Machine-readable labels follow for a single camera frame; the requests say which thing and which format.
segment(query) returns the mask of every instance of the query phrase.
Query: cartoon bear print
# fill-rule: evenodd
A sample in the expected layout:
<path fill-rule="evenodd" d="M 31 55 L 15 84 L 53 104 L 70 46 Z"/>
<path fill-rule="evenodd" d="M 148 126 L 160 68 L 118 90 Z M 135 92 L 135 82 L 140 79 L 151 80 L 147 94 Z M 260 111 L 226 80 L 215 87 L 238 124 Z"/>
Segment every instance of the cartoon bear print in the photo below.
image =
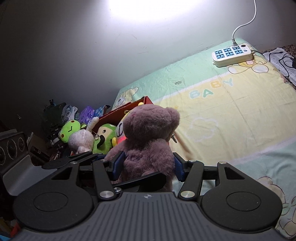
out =
<path fill-rule="evenodd" d="M 286 202 L 285 194 L 283 190 L 278 186 L 273 184 L 272 179 L 270 177 L 261 177 L 258 179 L 258 182 L 260 182 L 262 185 L 266 186 L 273 192 L 275 192 L 279 198 L 281 199 L 281 202 L 283 204 L 283 209 L 281 213 L 281 217 L 279 218 L 279 221 L 275 227 L 276 230 L 279 232 L 284 233 L 286 237 L 293 237 L 296 235 L 296 209 L 293 211 L 292 217 L 290 217 L 290 209 L 294 208 L 296 206 L 296 197 L 294 197 L 291 201 L 291 203 Z"/>
<path fill-rule="evenodd" d="M 132 97 L 135 93 L 138 91 L 138 87 L 135 87 L 133 89 L 128 89 L 127 91 L 122 92 L 117 100 L 115 101 L 115 107 L 118 108 L 120 106 L 125 105 L 126 103 L 129 103 L 132 101 Z"/>
<path fill-rule="evenodd" d="M 256 73 L 267 73 L 268 67 L 265 65 L 267 60 L 261 56 L 254 55 L 254 59 L 239 64 L 234 64 L 228 67 L 228 71 L 232 74 L 240 74 L 248 69 L 253 70 Z"/>

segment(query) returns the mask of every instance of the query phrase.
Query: red box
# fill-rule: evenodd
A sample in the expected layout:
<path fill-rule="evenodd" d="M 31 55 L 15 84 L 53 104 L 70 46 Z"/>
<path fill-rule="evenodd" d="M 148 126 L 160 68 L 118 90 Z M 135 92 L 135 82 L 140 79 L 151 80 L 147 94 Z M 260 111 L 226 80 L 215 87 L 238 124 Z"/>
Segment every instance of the red box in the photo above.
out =
<path fill-rule="evenodd" d="M 121 107 L 119 107 L 119 108 L 117 108 L 117 109 L 115 109 L 113 111 L 110 111 L 106 115 L 102 116 L 99 119 L 98 123 L 94 126 L 92 131 L 97 133 L 100 126 L 102 126 L 104 124 L 112 124 L 112 125 L 117 126 L 119 124 L 119 122 L 121 121 L 121 119 L 124 117 L 124 115 L 125 115 L 124 112 L 126 110 L 132 110 L 133 108 L 138 106 L 138 104 L 140 102 L 143 102 L 144 104 L 153 104 L 148 96 L 144 96 L 142 99 L 137 100 L 135 102 L 127 103 L 127 104 L 125 104 L 125 105 L 123 105 L 123 106 L 121 106 Z"/>

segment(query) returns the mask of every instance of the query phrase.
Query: bed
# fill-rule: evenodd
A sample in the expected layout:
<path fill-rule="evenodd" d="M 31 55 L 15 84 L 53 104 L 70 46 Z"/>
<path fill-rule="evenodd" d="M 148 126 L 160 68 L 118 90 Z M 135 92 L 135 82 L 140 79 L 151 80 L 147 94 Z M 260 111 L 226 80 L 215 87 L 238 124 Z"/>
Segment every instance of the bed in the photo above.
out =
<path fill-rule="evenodd" d="M 250 44 L 239 39 L 238 43 Z M 296 93 L 263 55 L 217 68 L 211 53 L 231 42 L 164 67 L 122 88 L 113 109 L 148 96 L 181 115 L 172 151 L 216 166 L 227 161 L 273 190 L 283 203 L 276 229 L 296 235 Z M 182 183 L 174 181 L 178 192 Z M 204 182 L 202 192 L 212 188 Z"/>

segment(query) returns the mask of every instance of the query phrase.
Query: plug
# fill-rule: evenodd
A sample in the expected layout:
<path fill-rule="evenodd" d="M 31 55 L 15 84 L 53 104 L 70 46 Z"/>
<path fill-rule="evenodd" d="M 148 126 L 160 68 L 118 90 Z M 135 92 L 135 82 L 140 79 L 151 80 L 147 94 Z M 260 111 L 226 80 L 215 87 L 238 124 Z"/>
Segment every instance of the plug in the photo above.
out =
<path fill-rule="evenodd" d="M 233 47 L 236 47 L 236 46 L 238 46 L 238 44 L 236 43 L 236 41 L 235 41 L 235 39 L 234 39 L 234 38 L 232 38 L 231 40 L 232 40 L 232 46 L 233 46 Z"/>

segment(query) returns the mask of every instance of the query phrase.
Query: purple teddy bear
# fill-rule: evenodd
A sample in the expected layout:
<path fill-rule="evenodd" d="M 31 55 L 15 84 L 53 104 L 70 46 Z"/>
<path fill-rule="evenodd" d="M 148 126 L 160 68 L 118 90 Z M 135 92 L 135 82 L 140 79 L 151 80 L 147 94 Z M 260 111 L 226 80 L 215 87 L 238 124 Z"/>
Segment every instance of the purple teddy bear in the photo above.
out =
<path fill-rule="evenodd" d="M 127 139 L 112 148 L 105 158 L 111 160 L 119 151 L 125 152 L 123 171 L 114 183 L 160 171 L 167 176 L 162 190 L 171 191 L 175 162 L 168 141 L 179 121 L 180 114 L 173 108 L 144 104 L 132 109 L 123 120 Z"/>

